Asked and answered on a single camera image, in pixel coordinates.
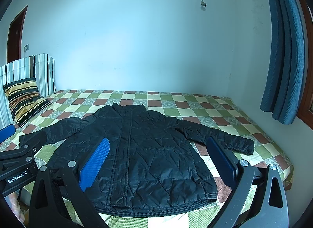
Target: wall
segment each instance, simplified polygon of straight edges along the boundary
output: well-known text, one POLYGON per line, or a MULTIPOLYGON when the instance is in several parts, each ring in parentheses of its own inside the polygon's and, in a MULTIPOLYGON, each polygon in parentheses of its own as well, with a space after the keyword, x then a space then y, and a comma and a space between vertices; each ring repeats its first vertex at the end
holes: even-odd
POLYGON ((260 110, 270 62, 271 19, 268 0, 235 0, 234 62, 228 95, 284 150, 294 164, 292 189, 286 192, 290 227, 313 197, 313 131, 296 118, 283 125, 260 110))
POLYGON ((204 11, 200 2, 13 0, 0 21, 0 65, 9 24, 28 4, 22 57, 53 56, 57 89, 226 95, 234 3, 205 0, 204 11))

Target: plaid bedspread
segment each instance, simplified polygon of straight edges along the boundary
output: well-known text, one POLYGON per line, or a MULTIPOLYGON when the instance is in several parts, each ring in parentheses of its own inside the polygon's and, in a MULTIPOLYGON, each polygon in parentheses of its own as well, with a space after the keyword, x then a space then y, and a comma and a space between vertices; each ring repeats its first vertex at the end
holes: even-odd
MULTIPOLYGON (((283 180, 285 190, 292 185, 293 165, 288 157, 273 142, 273 140, 243 111, 234 105, 228 97, 217 97, 200 94, 168 93, 168 92, 142 92, 142 91, 101 91, 101 90, 63 90, 57 91, 48 99, 53 105, 42 110, 34 116, 30 122, 20 128, 16 124, 16 133, 0 145, 0 151, 18 148, 18 137, 40 130, 43 127, 52 125, 60 119, 67 117, 84 118, 93 114, 104 105, 118 103, 120 105, 145 105, 147 109, 158 111, 165 116, 174 116, 195 123, 217 128, 232 135, 239 135, 252 139, 255 143, 253 155, 244 155, 235 152, 238 159, 245 159, 251 165, 266 167, 274 163, 283 180)), ((44 146, 36 153, 35 159, 38 167, 48 162, 53 152, 64 141, 53 145, 44 146)), ((154 217, 154 218, 129 218, 100 214, 109 227, 181 227, 200 228, 207 227, 218 213, 231 189, 224 185, 210 159, 206 147, 197 142, 190 142, 197 153, 202 157, 218 187, 218 201, 201 209, 185 214, 154 217)), ((34 182, 25 188, 32 191, 34 182)), ((255 186, 251 187, 250 194, 246 200, 242 212, 248 210, 251 205, 255 186)), ((71 203, 65 200, 65 204, 74 221, 79 222, 78 217, 71 203)))

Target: electrical outlet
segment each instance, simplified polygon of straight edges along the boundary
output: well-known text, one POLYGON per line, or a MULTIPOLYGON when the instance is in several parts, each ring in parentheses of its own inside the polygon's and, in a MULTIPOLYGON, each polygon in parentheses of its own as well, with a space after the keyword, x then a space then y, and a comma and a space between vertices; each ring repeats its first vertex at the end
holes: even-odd
POLYGON ((28 50, 28 44, 24 46, 24 53, 28 50))

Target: doorway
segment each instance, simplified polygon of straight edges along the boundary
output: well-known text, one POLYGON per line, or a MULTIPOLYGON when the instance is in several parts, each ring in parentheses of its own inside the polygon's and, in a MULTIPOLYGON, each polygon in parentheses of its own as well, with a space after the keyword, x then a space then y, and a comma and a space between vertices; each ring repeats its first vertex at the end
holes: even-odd
POLYGON ((28 5, 15 17, 10 24, 7 38, 7 63, 21 58, 22 30, 28 5))

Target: striped pillow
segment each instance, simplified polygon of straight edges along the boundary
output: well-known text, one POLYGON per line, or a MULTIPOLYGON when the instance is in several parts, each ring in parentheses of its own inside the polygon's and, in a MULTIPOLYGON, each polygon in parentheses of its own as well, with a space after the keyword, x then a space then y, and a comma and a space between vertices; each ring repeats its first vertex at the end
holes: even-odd
POLYGON ((9 100, 12 116, 20 127, 39 111, 52 104, 39 94, 35 78, 8 83, 3 86, 3 90, 9 100))

